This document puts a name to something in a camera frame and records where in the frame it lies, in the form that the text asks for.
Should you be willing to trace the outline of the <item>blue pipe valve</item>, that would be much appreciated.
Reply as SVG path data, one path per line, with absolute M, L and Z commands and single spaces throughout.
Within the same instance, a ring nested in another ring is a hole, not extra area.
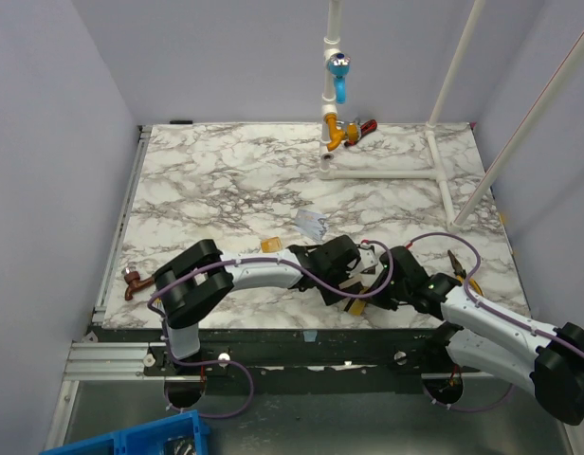
M 350 72 L 350 57 L 338 52 L 333 54 L 326 63 L 326 68 L 333 78 L 336 103 L 344 104 L 347 99 L 346 77 Z

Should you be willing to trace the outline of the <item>silver VIP card top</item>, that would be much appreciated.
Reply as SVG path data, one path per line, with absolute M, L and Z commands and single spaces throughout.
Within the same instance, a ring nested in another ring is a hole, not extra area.
M 326 216 L 308 209 L 299 209 L 294 219 L 295 228 L 307 237 L 320 242 L 328 230 Z

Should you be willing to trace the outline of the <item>gold card middle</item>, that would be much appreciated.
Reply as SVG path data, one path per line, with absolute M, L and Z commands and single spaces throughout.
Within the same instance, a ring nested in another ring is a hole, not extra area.
M 279 237 L 271 237 L 261 241 L 263 253 L 274 253 L 283 250 L 283 243 Z

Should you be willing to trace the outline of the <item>aluminium rail frame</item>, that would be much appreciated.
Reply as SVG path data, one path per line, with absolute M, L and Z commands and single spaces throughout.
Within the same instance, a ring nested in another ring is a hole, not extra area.
M 385 179 L 387 170 L 429 169 L 419 124 L 386 124 L 358 146 L 338 149 L 332 178 L 319 171 L 313 123 L 204 123 L 147 126 L 115 265 L 147 273 L 185 242 L 213 237 L 228 250 L 252 252 L 263 237 L 301 241 L 299 209 L 323 214 L 330 235 L 367 235 L 387 244 L 446 225 L 432 179 Z M 180 385 L 143 360 L 158 349 L 147 294 L 125 302 L 110 273 L 97 305 L 97 340 L 73 345 L 64 378 L 76 383 L 65 443 L 167 415 L 162 390 Z M 432 318 L 403 309 L 354 318 L 326 307 L 316 292 L 268 289 L 226 300 L 202 325 L 211 338 L 240 342 L 262 358 L 319 348 L 357 352 L 376 339 L 420 334 Z M 470 376 L 463 405 L 446 412 L 420 393 L 396 394 L 405 379 L 388 368 L 260 370 L 250 407 L 211 420 L 213 454 L 576 454 L 570 430 L 523 391 L 503 404 L 495 378 Z

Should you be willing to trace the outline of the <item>blue plastic bin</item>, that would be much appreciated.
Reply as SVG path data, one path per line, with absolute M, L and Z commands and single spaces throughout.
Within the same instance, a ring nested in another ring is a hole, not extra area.
M 43 454 L 209 454 L 210 428 L 193 410 L 104 433 Z

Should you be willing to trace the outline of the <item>yellow handled pliers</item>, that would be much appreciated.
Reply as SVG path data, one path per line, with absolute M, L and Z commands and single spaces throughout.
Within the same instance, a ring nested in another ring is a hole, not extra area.
M 465 271 L 465 268 L 463 267 L 463 265 L 459 262 L 459 260 L 457 259 L 457 257 L 454 255 L 454 253 L 451 250 L 447 251 L 447 255 L 448 255 L 450 264 L 453 268 L 453 271 L 455 273 L 456 278 L 460 282 L 466 281 L 467 280 L 467 272 Z M 482 288 L 479 286 L 479 284 L 473 278 L 471 278 L 468 281 L 468 284 L 480 296 L 482 296 L 484 294 Z

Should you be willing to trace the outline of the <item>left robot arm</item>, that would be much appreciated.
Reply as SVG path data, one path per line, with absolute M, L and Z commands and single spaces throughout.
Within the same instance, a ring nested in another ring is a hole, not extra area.
M 347 235 L 315 246 L 292 245 L 258 255 L 228 254 L 212 239 L 189 247 L 153 275 L 170 348 L 166 362 L 176 373 L 191 373 L 199 360 L 199 322 L 229 293 L 274 287 L 319 290 L 332 305 L 357 294 L 361 283 L 345 283 L 374 270 L 372 246 Z

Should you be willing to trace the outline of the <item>brown faucet tap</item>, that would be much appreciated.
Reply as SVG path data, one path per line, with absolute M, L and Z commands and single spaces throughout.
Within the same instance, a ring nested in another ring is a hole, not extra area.
M 124 299 L 130 301 L 137 292 L 140 292 L 155 283 L 153 276 L 142 278 L 133 266 L 126 266 L 122 270 L 123 279 L 127 285 L 124 292 Z

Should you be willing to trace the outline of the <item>orange pipe valve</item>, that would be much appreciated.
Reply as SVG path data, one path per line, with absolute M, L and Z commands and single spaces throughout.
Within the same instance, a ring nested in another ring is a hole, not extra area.
M 345 141 L 357 142 L 360 137 L 360 127 L 356 122 L 343 123 L 338 127 L 338 116 L 334 113 L 328 113 L 323 118 L 329 135 L 329 142 L 326 148 L 333 152 L 338 146 Z

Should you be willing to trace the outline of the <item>beige leather card holder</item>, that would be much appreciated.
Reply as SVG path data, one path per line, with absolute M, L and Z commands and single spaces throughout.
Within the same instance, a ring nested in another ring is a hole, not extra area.
M 341 283 L 339 289 L 346 293 L 359 294 L 364 288 L 363 282 L 359 276 L 352 277 L 351 279 Z

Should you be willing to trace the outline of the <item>gold card with magnetic stripe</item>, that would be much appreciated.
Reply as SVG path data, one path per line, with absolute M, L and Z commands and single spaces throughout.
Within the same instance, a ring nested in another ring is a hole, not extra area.
M 365 300 L 349 299 L 344 307 L 344 311 L 351 316 L 360 317 L 366 306 L 367 302 Z

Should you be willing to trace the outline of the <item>red black pliers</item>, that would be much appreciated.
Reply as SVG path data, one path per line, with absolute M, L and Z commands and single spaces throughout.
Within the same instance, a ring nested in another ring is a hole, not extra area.
M 377 129 L 377 122 L 375 119 L 370 119 L 359 126 L 359 133 L 358 138 L 355 140 L 348 139 L 344 142 L 344 147 L 349 148 L 352 146 L 357 145 L 357 143 L 364 138 L 366 135 L 369 135 L 376 131 Z

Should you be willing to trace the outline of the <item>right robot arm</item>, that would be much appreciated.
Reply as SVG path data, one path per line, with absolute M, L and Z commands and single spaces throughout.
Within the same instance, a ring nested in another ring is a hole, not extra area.
M 530 393 L 558 421 L 583 422 L 584 329 L 523 317 L 445 273 L 429 275 L 403 246 L 379 261 L 370 303 L 392 311 L 407 304 L 441 322 L 424 351 L 433 370 L 456 364 L 489 373 Z

